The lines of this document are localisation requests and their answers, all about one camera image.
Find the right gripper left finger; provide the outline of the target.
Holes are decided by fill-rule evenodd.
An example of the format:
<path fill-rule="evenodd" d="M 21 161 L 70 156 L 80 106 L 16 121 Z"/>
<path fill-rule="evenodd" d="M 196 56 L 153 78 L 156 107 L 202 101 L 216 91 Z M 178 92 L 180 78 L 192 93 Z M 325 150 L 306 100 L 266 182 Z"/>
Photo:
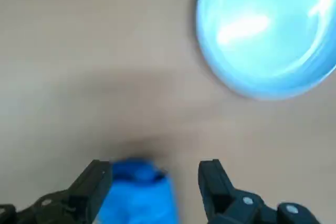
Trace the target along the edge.
<path fill-rule="evenodd" d="M 93 160 L 68 189 L 17 211 L 1 204 L 1 223 L 93 223 L 112 185 L 112 165 Z"/>

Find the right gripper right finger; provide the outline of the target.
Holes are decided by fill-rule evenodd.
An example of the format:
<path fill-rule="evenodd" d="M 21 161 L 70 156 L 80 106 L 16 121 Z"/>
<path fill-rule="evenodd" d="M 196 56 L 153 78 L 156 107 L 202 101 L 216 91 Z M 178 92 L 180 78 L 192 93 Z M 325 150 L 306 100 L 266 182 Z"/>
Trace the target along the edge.
<path fill-rule="evenodd" d="M 217 159 L 199 163 L 198 185 L 208 223 L 320 223 L 300 204 L 283 202 L 273 209 L 259 195 L 235 188 Z"/>

